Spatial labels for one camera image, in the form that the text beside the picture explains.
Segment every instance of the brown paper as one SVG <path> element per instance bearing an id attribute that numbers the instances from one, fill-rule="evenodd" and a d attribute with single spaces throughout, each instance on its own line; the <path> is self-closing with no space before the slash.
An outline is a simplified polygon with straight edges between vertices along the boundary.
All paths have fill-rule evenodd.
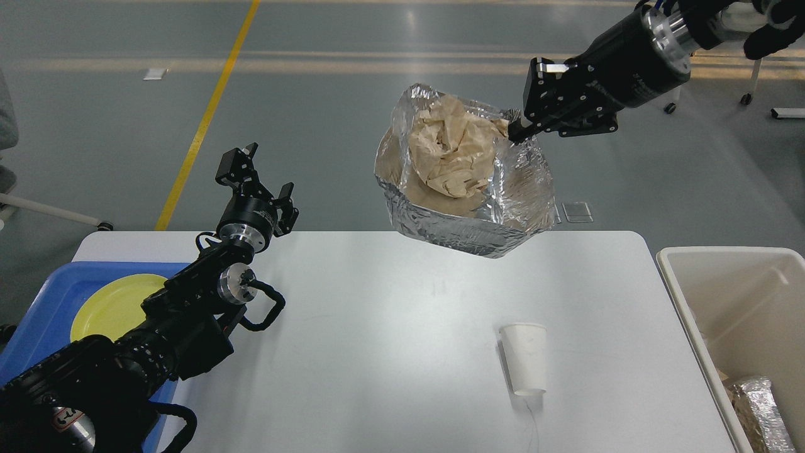
<path id="1" fill-rule="evenodd" d="M 445 95 L 414 118 L 408 137 L 414 170 L 443 195 L 477 198 L 494 170 L 495 139 L 508 137 L 508 124 L 470 114 L 461 101 Z"/>

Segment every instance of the yellow floor line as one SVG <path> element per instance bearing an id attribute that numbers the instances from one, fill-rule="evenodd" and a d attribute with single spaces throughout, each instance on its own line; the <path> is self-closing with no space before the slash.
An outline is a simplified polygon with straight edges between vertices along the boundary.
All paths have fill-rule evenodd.
<path id="1" fill-rule="evenodd" d="M 184 157 L 179 175 L 176 177 L 176 181 L 173 182 L 171 192 L 167 195 L 165 206 L 162 208 L 162 213 L 154 227 L 157 231 L 165 231 L 168 224 L 171 222 L 173 211 L 176 209 L 176 204 L 179 202 L 179 197 L 182 195 L 184 184 L 188 181 L 193 163 L 196 162 L 196 156 L 198 156 L 201 144 L 204 142 L 204 137 L 207 135 L 209 124 L 213 121 L 215 110 L 218 108 L 218 103 L 221 101 L 221 96 L 224 94 L 226 83 L 229 81 L 229 75 L 232 74 L 232 70 L 235 67 L 237 55 L 241 51 L 243 41 L 246 40 L 246 35 L 249 34 L 249 28 L 251 27 L 255 13 L 257 13 L 258 6 L 260 6 L 260 0 L 253 0 L 249 12 L 246 14 L 246 18 L 243 20 L 241 30 L 237 34 L 235 44 L 232 46 L 232 51 L 229 53 L 229 58 L 224 65 L 224 70 L 218 78 L 218 83 L 215 85 L 215 91 L 213 91 L 213 95 L 209 99 L 209 104 L 207 104 L 207 110 L 204 112 L 204 116 L 201 117 L 201 123 L 199 123 L 199 128 L 196 130 L 196 136 L 193 137 L 193 141 L 190 143 L 190 149 L 188 149 L 188 154 Z"/>

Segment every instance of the white storage bin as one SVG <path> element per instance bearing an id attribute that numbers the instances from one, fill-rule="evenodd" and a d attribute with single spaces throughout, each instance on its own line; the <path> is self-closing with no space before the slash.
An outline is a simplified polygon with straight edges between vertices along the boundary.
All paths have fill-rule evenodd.
<path id="1" fill-rule="evenodd" d="M 752 453 L 716 368 L 763 375 L 805 451 L 805 260 L 767 247 L 672 247 L 657 262 L 737 451 Z"/>

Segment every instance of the foil-wrapped object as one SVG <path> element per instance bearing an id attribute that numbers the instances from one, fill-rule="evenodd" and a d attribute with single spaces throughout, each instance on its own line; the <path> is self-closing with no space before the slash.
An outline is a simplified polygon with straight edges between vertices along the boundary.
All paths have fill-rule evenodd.
<path id="1" fill-rule="evenodd" d="M 796 452 L 774 402 L 768 377 L 749 377 L 727 385 L 726 389 L 754 453 Z"/>
<path id="2" fill-rule="evenodd" d="M 427 85 L 402 94 L 391 128 L 378 146 L 374 175 L 386 195 L 394 228 L 405 236 L 488 258 L 500 258 L 532 235 L 554 224 L 551 170 L 536 138 L 495 143 L 494 171 L 478 197 L 451 198 L 428 187 L 417 175 L 408 150 L 416 112 L 444 96 Z M 487 119 L 514 119 L 503 111 L 459 98 L 466 110 Z"/>

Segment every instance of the yellow plate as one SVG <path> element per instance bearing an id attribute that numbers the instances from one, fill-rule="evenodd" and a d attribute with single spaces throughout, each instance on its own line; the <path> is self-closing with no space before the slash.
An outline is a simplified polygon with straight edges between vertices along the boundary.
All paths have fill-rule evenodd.
<path id="1" fill-rule="evenodd" d="M 167 280 L 154 274 L 124 276 L 87 299 L 72 320 L 70 341 L 101 334 L 115 341 L 146 320 L 140 304 Z"/>

